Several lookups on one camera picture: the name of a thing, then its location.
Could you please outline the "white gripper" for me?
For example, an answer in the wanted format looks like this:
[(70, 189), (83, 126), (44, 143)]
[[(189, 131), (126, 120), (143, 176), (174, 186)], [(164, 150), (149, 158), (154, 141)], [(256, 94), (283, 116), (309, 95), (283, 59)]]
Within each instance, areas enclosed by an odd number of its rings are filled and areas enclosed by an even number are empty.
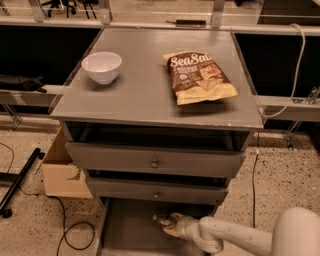
[(176, 238), (196, 241), (201, 238), (199, 230), (199, 221), (191, 216), (185, 216), (181, 213), (172, 213), (169, 219), (178, 220), (175, 227), (163, 227), (163, 231)]

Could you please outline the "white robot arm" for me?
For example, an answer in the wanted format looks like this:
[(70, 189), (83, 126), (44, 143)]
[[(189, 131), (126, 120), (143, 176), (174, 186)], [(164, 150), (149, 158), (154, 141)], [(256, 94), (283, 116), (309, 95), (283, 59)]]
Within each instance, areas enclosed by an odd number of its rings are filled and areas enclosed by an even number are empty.
[(165, 217), (160, 224), (167, 234), (192, 241), (210, 254), (220, 253), (226, 241), (254, 256), (320, 256), (320, 216), (304, 208), (282, 212), (272, 232), (180, 213)]

